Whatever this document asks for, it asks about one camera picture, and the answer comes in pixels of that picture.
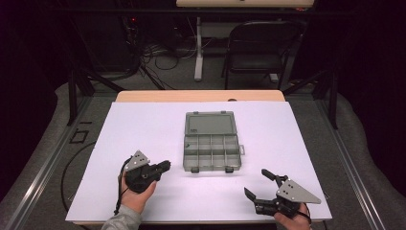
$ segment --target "office chair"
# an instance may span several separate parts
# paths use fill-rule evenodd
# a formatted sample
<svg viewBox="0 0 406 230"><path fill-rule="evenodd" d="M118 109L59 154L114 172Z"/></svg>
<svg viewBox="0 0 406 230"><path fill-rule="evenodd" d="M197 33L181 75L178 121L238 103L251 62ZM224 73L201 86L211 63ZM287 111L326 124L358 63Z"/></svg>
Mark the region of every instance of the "office chair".
<svg viewBox="0 0 406 230"><path fill-rule="evenodd" d="M231 32L221 77L228 88L233 74L270 74L280 76L281 88L290 48L303 33L301 24L290 21L249 21Z"/></svg>

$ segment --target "sleeve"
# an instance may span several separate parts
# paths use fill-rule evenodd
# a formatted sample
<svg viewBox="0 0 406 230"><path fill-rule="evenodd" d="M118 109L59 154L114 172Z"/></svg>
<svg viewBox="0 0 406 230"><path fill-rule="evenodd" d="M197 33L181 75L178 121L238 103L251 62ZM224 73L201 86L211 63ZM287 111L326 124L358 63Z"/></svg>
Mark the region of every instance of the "sleeve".
<svg viewBox="0 0 406 230"><path fill-rule="evenodd" d="M141 224L141 215L122 205L119 214L107 220L101 230L131 229L138 230Z"/></svg>

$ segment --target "hand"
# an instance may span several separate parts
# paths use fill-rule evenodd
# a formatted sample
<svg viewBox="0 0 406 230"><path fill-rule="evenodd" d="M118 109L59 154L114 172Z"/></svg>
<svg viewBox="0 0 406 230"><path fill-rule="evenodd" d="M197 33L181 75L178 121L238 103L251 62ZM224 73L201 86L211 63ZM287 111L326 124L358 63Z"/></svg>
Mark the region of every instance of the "hand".
<svg viewBox="0 0 406 230"><path fill-rule="evenodd" d="M301 207L299 208L299 212L308 215L306 206L301 203ZM310 225L308 224L307 218L296 215L294 218L288 218L284 214L276 213L274 218L277 222L283 225L287 230L309 230Z"/></svg>
<svg viewBox="0 0 406 230"><path fill-rule="evenodd" d="M140 194L132 192L125 183L125 173L122 176L122 204L141 214L146 207L147 200L152 196L156 188L156 181L153 181L148 188Z"/></svg>

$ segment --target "black cable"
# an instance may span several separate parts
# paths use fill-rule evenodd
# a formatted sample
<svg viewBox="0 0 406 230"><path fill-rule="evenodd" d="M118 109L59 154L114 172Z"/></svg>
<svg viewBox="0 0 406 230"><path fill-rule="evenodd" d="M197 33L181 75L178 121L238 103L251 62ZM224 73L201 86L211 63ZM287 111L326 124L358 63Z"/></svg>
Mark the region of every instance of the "black cable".
<svg viewBox="0 0 406 230"><path fill-rule="evenodd" d="M129 77L133 76L136 73L137 73L137 70L134 69L134 70L128 70L124 74L116 76L116 77L109 77L109 78L104 77L104 78L109 80L109 81L118 81L118 80L128 79Z"/></svg>
<svg viewBox="0 0 406 230"><path fill-rule="evenodd" d="M65 168L63 169L62 177L61 177L61 179L60 179L60 197L61 197L61 199L62 199L62 204L63 204L63 207L65 208L65 211L66 211L66 212L69 211L69 208L68 208L68 205L66 204L66 201L65 201L65 193L63 192L63 182L64 182L64 180L65 180L65 174L66 174L66 172L68 171L68 167L70 166L70 164L72 163L72 161L73 161L83 150L85 150L86 148L88 148L88 147L90 147L90 146L92 146L92 145L95 145L95 144L96 144L96 142L91 142L91 143L87 144L86 146L82 147L81 149L79 149L79 151L77 151L77 152L71 157L71 159L69 160L69 162L66 164ZM87 228L87 227L85 227L85 226L82 226L82 225L79 225L79 226L80 226L81 228L83 228L83 229L89 230L89 228Z"/></svg>
<svg viewBox="0 0 406 230"><path fill-rule="evenodd" d="M158 77L158 75L156 74L156 72L153 71L150 67L146 66L146 69L149 70L149 71L152 71L153 75L150 74L150 76L151 76L152 78L154 78L156 81L159 81L159 82L160 82L160 85L162 85L162 87L163 87L164 89L166 89L165 86L167 86L167 87L170 88L170 89L175 89L175 88L173 88L172 86L170 86L169 84L167 84L166 82L164 82L163 80L161 80L161 79Z"/></svg>
<svg viewBox="0 0 406 230"><path fill-rule="evenodd" d="M156 58L155 58L155 66L156 66L156 68L158 68L158 69L160 69L160 70L171 70L171 69L174 69L174 68L178 65L178 63L179 63L179 57L178 57L176 54L172 53L172 52L169 52L169 55L170 55L170 56L173 56L173 57L175 58L175 63L173 64L173 66L168 67L168 68L159 67L159 66L158 66L158 63L157 63L158 57L156 57Z"/></svg>
<svg viewBox="0 0 406 230"><path fill-rule="evenodd" d="M302 212L299 211L299 210L296 211L296 214L298 214L298 215L300 215L300 216L306 218L307 221L308 221L308 224L311 226L310 210L308 209L308 207L307 207L307 205L306 205L305 203L304 203L304 206L305 206L305 208L307 209L308 215L302 213Z"/></svg>
<svg viewBox="0 0 406 230"><path fill-rule="evenodd" d="M153 52L154 48L152 47L152 45L146 45L140 56L140 58L142 58L142 62L145 64L149 63L153 58Z"/></svg>
<svg viewBox="0 0 406 230"><path fill-rule="evenodd" d="M158 89L165 90L165 87L162 86L161 84L159 84L159 83L155 80L155 78L148 72L148 70L146 69L146 67L145 67L144 65L141 65L140 68L144 71L144 73L149 77L149 79L152 81L153 84L155 84L155 86L156 86Z"/></svg>
<svg viewBox="0 0 406 230"><path fill-rule="evenodd" d="M120 170L120 175L119 175L119 198L117 199L117 204L116 204L116 210L114 210L114 216L116 216L117 214L119 214L119 209L120 206L122 206L122 196L123 193L125 193L125 191L127 191L128 188L126 188L123 192L122 192L122 177L123 177L123 171L124 171L124 167L126 164L128 164L129 160L131 160L131 157L126 159L122 165L122 168Z"/></svg>

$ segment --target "black curtain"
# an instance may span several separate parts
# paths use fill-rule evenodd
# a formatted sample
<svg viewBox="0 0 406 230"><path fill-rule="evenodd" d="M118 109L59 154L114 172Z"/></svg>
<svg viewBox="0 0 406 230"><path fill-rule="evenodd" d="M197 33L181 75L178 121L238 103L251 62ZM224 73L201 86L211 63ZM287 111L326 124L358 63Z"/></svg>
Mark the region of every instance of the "black curtain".
<svg viewBox="0 0 406 230"><path fill-rule="evenodd" d="M363 124L375 165L406 196L406 180L402 179L406 175L406 5L400 1L320 0L317 10L351 11L358 4L380 5L340 66L338 91ZM310 21L292 79L307 79L326 69L353 23L353 19Z"/></svg>
<svg viewBox="0 0 406 230"><path fill-rule="evenodd" d="M55 89L67 69L52 32L35 7L23 1L0 3L1 160L0 199L34 152L56 108Z"/></svg>

